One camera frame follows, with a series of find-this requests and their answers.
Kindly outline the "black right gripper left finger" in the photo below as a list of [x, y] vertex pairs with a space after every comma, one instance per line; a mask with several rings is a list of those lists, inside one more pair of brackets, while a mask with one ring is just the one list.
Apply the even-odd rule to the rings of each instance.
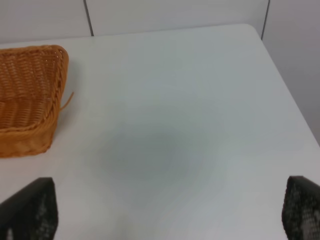
[[2, 240], [53, 240], [59, 224], [55, 183], [40, 177], [0, 204]]

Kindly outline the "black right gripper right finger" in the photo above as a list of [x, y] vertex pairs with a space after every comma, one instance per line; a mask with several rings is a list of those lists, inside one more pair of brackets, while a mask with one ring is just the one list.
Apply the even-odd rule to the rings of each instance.
[[304, 176], [287, 180], [282, 225], [289, 240], [320, 238], [320, 186]]

